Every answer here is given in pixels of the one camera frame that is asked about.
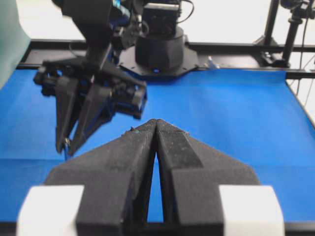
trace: blue table surface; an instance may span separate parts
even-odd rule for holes
[[[29,188],[64,161],[55,151],[55,98],[41,95],[34,75],[16,70],[0,90],[0,221],[15,221]],[[315,130],[285,72],[215,70],[149,83],[141,120],[116,114],[76,155],[151,118],[251,165],[273,186],[285,221],[315,220]],[[157,160],[148,221],[163,221]]]

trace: black metal bracket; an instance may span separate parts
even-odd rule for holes
[[[25,56],[19,63],[17,69],[38,69],[44,60],[57,60],[71,57],[69,50],[70,40],[32,40]],[[197,53],[199,60],[198,70],[209,69],[209,56],[213,63],[221,69],[244,69],[244,70],[266,70],[286,71],[287,79],[313,79],[314,71],[274,68],[266,66],[261,58],[261,52],[280,53],[284,45],[264,46],[257,44],[231,44],[231,43],[186,43],[186,46]],[[76,41],[73,51],[76,54],[86,52],[87,45],[84,41]],[[302,46],[295,45],[294,52],[301,52]],[[315,53],[315,45],[306,45],[305,53]]]
[[[272,33],[274,30],[276,17],[278,13],[280,0],[271,0],[268,19],[266,23],[265,34],[261,36],[254,44],[264,45],[264,46],[277,46],[278,44],[272,37]]]

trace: black metal frame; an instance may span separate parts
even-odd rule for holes
[[[296,100],[298,101],[300,107],[302,108],[302,110],[304,111],[304,113],[306,114],[307,118],[309,119],[309,121],[311,122],[313,128],[315,129],[315,123],[312,120],[310,114],[305,110],[305,107],[302,105],[302,103],[300,102],[300,100],[297,98],[295,92],[292,90],[292,88],[290,86],[288,86],[289,90],[291,91],[291,93],[293,94],[293,96],[296,98]]]
[[[285,236],[314,236],[315,222],[308,223],[285,223]],[[179,227],[167,223],[147,223],[145,225],[126,225],[124,235],[126,236],[176,236]],[[214,231],[209,234],[212,236],[220,236],[221,232],[217,232],[218,228],[214,227]],[[0,236],[15,236],[16,223],[0,222]]]
[[[279,8],[280,0],[272,0],[270,3],[269,13],[268,13],[268,20],[266,23],[266,30],[265,30],[265,40],[263,45],[268,46],[272,44],[272,32],[274,30],[276,16]]]
[[[17,69],[38,69],[44,60],[55,60],[73,56],[69,50],[71,40],[32,40]],[[208,57],[214,60],[223,60],[226,64],[218,63],[222,69],[247,69],[247,70],[285,70],[287,79],[313,79],[315,71],[306,71],[287,68],[273,68],[263,65],[260,57],[261,52],[280,53],[284,45],[265,46],[257,44],[229,44],[229,43],[187,43],[187,46],[198,53],[200,65],[199,69],[208,69]],[[72,48],[78,54],[86,51],[87,45],[84,41],[76,41]],[[302,48],[296,45],[294,52],[315,53],[315,45],[308,45]],[[249,57],[250,62],[242,65],[234,65],[233,62],[243,57]]]

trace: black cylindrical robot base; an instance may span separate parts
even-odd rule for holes
[[[136,62],[146,68],[168,71],[184,60],[184,31],[177,27],[174,36],[140,36],[135,47]]]

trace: small metal part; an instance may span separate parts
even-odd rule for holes
[[[211,70],[220,69],[220,67],[217,64],[215,64],[211,56],[208,56],[208,68]]]
[[[269,54],[269,52],[265,52],[265,56],[268,57],[268,58],[271,57],[271,55]]]
[[[302,5],[301,5],[301,9],[306,10],[310,5],[310,1],[308,0],[304,0]]]
[[[95,81],[95,76],[93,75],[90,80],[91,84],[94,84],[94,81]]]
[[[142,16],[141,16],[141,15],[137,15],[136,19],[137,19],[137,21],[138,21],[139,23],[142,22]]]
[[[67,161],[69,160],[71,157],[68,154],[68,150],[70,148],[70,139],[69,138],[65,138],[64,139],[64,159]]]
[[[148,9],[159,9],[159,10],[171,10],[178,11],[179,5],[175,4],[163,4],[163,3],[148,3],[145,8]]]

